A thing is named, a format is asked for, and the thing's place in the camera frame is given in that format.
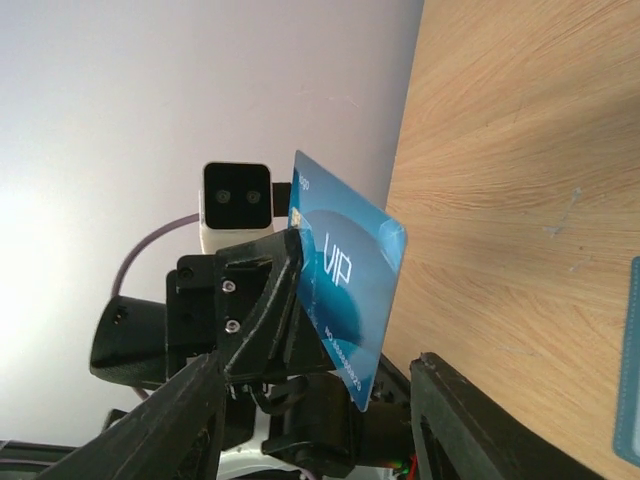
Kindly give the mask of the teal leather card holder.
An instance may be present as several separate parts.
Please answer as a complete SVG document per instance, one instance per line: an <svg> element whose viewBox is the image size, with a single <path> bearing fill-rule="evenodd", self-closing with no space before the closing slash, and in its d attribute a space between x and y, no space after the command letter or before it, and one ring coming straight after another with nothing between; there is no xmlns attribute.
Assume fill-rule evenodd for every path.
<svg viewBox="0 0 640 480"><path fill-rule="evenodd" d="M639 466L639 257L631 262L630 289L622 341L613 451Z"/></svg>

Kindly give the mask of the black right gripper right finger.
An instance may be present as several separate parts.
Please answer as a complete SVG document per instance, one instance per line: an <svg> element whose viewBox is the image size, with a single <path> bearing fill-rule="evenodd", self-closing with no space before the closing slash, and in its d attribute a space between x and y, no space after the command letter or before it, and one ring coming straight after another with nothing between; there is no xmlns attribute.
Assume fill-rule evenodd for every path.
<svg viewBox="0 0 640 480"><path fill-rule="evenodd" d="M421 479L599 479L517 421L435 353L410 365Z"/></svg>

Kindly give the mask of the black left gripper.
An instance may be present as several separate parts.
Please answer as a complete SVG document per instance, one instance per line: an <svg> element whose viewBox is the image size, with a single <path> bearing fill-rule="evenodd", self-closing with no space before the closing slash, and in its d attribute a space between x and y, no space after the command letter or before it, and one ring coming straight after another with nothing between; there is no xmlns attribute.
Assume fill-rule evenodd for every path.
<svg viewBox="0 0 640 480"><path fill-rule="evenodd" d="M279 378L334 365L297 297L296 229L186 255L165 277L165 300L121 294L107 303L89 370L109 383L158 388L201 355L217 353L228 378ZM224 291L231 281L235 290Z"/></svg>

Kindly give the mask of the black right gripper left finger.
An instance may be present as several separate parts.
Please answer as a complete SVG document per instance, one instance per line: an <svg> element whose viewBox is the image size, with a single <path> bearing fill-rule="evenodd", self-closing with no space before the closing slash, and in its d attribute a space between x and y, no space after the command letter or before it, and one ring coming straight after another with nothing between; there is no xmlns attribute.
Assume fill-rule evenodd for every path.
<svg viewBox="0 0 640 480"><path fill-rule="evenodd" d="M40 479L171 479L201 449L195 477L218 474L225 416L219 355L201 355L116 425L38 475Z"/></svg>

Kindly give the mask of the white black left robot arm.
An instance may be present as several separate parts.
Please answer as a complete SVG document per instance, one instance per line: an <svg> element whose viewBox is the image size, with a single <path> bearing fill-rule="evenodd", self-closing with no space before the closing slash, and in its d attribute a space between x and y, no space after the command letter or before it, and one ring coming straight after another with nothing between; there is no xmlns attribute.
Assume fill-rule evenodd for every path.
<svg viewBox="0 0 640 480"><path fill-rule="evenodd" d="M162 387L199 356L224 380L219 446L199 441L201 475L297 470L317 478L403 478L414 451L409 384L389 362L359 411L297 298L302 245L294 229L181 258L166 299L113 291L90 355L96 377Z"/></svg>

